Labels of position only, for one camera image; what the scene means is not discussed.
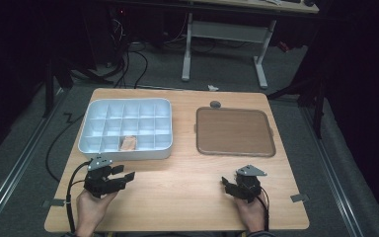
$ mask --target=gray carpet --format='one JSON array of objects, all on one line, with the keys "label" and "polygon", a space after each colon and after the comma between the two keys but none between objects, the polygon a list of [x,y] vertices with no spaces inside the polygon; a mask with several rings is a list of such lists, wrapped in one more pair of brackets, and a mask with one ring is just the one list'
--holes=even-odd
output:
[{"label": "gray carpet", "polygon": [[[250,47],[255,46],[248,45],[243,49],[249,52]],[[143,48],[143,45],[136,44],[132,47],[135,50],[139,48]],[[194,46],[194,49],[199,50],[206,48],[208,49],[208,46]],[[192,55],[191,79],[189,82],[182,82],[183,49],[165,47],[161,50],[147,46],[140,51],[146,56],[149,64],[139,85],[145,88],[153,86],[187,90],[208,90],[207,85],[213,85],[218,87],[219,91],[269,94],[290,83],[306,50],[307,48],[303,47],[284,53],[271,47],[264,61],[269,85],[264,91],[259,88],[252,58],[242,57],[233,52],[238,49],[217,46],[209,53],[195,52]],[[127,88],[132,87],[145,68],[144,59],[139,54],[131,52],[129,56],[130,66],[125,77]],[[26,172],[0,214],[0,236],[59,236],[58,233],[47,233],[43,228],[48,208],[41,207],[42,202],[52,199],[57,188],[57,183],[45,170],[45,156],[51,142],[69,124],[65,113],[71,114],[72,119],[85,113],[91,94],[98,87],[109,86],[75,80],[75,86],[55,112]],[[44,92],[40,90],[33,103],[14,123],[11,133],[0,147],[0,186],[41,121],[43,98]],[[314,134],[309,131],[309,124],[294,98],[295,96],[283,97],[270,101],[270,105],[300,193],[310,198],[304,202],[310,227],[301,231],[272,232],[277,236],[349,236],[325,176],[320,153],[314,143]],[[50,169],[57,177],[63,172],[79,125],[80,122],[76,122],[70,126],[54,143],[50,152]],[[325,105],[322,126],[322,142],[336,168],[363,235],[379,236],[378,204],[347,150],[328,104]]]}]

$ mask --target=black cable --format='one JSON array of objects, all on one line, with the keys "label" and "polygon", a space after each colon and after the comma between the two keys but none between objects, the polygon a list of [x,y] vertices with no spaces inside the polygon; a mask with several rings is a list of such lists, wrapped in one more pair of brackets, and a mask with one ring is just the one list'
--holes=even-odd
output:
[{"label": "black cable", "polygon": [[[175,41],[165,42],[164,46],[171,49],[181,49],[187,45],[186,42],[182,42],[182,40],[185,40],[185,39],[186,38],[182,38],[182,39],[176,39]],[[170,46],[170,44],[178,44],[178,43],[180,44],[179,46]]]},{"label": "black cable", "polygon": [[56,143],[56,141],[60,138],[60,136],[70,127],[72,126],[76,121],[78,121],[79,119],[81,119],[82,117],[84,116],[84,114],[82,114],[81,116],[77,117],[76,119],[74,119],[73,121],[71,121],[71,123],[69,123],[66,127],[63,128],[63,130],[61,130],[57,136],[54,138],[54,140],[51,142],[50,146],[48,147],[47,149],[47,153],[45,155],[45,169],[47,170],[48,174],[57,182],[57,183],[60,183],[60,179],[58,179],[50,170],[50,167],[49,167],[49,164],[48,164],[48,159],[49,159],[49,156],[50,156],[50,152],[51,152],[51,149],[53,148],[54,144]]},{"label": "black cable", "polygon": [[87,161],[82,163],[76,170],[73,172],[72,176],[70,177],[69,185],[67,186],[67,193],[66,193],[66,212],[67,212],[67,218],[69,219],[69,226],[70,226],[70,232],[75,232],[75,220],[73,219],[73,213],[72,213],[72,196],[70,195],[70,190],[73,186],[73,180],[75,179],[76,173],[84,167],[91,164],[91,161]]},{"label": "black cable", "polygon": [[79,184],[79,183],[82,183],[82,182],[85,182],[85,180],[76,181],[75,183],[72,184],[72,186],[74,186],[74,185],[76,185],[76,184]]},{"label": "black cable", "polygon": [[260,203],[263,205],[263,208],[265,210],[265,213],[264,213],[264,216],[265,216],[265,231],[269,231],[269,197],[266,193],[266,191],[264,190],[264,188],[261,188],[265,194],[265,197],[266,197],[266,204],[264,203],[264,201],[257,196],[257,199],[260,201]]},{"label": "black cable", "polygon": [[124,70],[124,68],[122,68],[122,75],[121,75],[121,77],[116,81],[116,83],[114,84],[114,88],[116,88],[116,86],[119,84],[120,86],[119,87],[121,87],[121,84],[120,84],[120,82],[121,81],[124,81],[124,87],[125,87],[125,74],[127,73],[127,71],[128,71],[128,65],[130,64],[130,57],[129,57],[129,55],[128,55],[128,50],[127,50],[127,52],[126,52],[126,58],[127,58],[127,64],[126,64],[126,66],[125,66],[125,70]]},{"label": "black cable", "polygon": [[231,48],[241,48],[243,46],[249,46],[249,45],[251,45],[253,43],[252,42],[244,41],[244,42],[242,42],[239,45],[231,45],[231,44],[228,44],[228,43],[223,43],[223,42],[218,41],[217,44],[221,45],[221,46],[231,47]]},{"label": "black cable", "polygon": [[213,50],[216,47],[216,40],[213,40],[212,42],[213,42],[213,45],[208,50],[200,51],[200,50],[194,49],[193,47],[191,47],[191,50],[195,51],[195,52],[199,52],[199,53],[208,53],[208,52],[210,52],[211,50]]},{"label": "black cable", "polygon": [[139,77],[139,78],[136,80],[136,82],[134,83],[134,89],[137,89],[137,84],[138,84],[138,82],[140,81],[140,79],[143,77],[143,75],[146,73],[146,71],[147,71],[147,66],[149,65],[149,62],[147,61],[147,58],[146,58],[143,54],[141,54],[140,52],[138,52],[138,51],[134,51],[134,53],[139,54],[139,55],[142,56],[143,59],[146,61],[146,65],[145,65],[145,67],[144,67],[144,71],[143,71],[143,73],[141,73],[140,77]]},{"label": "black cable", "polygon": [[164,45],[165,45],[165,46],[167,46],[167,44],[170,43],[170,42],[175,42],[175,41],[179,41],[179,40],[183,40],[183,39],[186,39],[186,38],[187,38],[187,37],[182,37],[182,38],[179,39],[179,37],[183,34],[184,29],[186,28],[188,17],[189,17],[189,14],[186,13],[186,16],[184,17],[183,26],[181,27],[180,32],[179,32],[179,33],[177,34],[177,36],[174,37],[173,39],[171,39],[171,40],[169,40],[169,41],[164,41]]}]

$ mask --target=white table leg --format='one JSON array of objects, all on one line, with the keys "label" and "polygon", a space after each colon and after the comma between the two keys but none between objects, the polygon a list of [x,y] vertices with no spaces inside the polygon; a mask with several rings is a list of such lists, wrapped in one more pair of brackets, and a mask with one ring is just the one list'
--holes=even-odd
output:
[{"label": "white table leg", "polygon": [[189,13],[189,23],[187,29],[187,48],[186,54],[184,55],[184,66],[183,66],[183,81],[190,80],[190,40],[192,35],[192,13]]},{"label": "white table leg", "polygon": [[263,43],[263,48],[260,52],[259,56],[254,57],[254,62],[255,62],[255,68],[257,69],[257,75],[258,75],[258,80],[260,81],[260,87],[262,89],[267,88],[267,82],[264,74],[264,69],[263,69],[263,60],[265,57],[266,49],[269,45],[270,38],[272,37],[273,29],[275,28],[276,20],[273,20],[269,24],[269,28],[267,29],[266,35],[265,35],[265,40]]}]

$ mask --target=hand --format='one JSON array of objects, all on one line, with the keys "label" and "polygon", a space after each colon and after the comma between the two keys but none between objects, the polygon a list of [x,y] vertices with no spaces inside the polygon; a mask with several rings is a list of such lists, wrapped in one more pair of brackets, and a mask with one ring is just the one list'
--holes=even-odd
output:
[{"label": "hand", "polygon": [[87,190],[76,197],[78,209],[78,224],[75,234],[80,237],[92,236],[94,230],[106,215],[107,208],[118,192],[108,194],[103,198],[93,197]]},{"label": "hand", "polygon": [[[265,210],[261,202],[257,198],[251,203],[237,197],[234,197],[234,199],[242,222],[248,227],[249,232],[265,230]],[[261,192],[260,199],[265,203],[264,192]]]}]

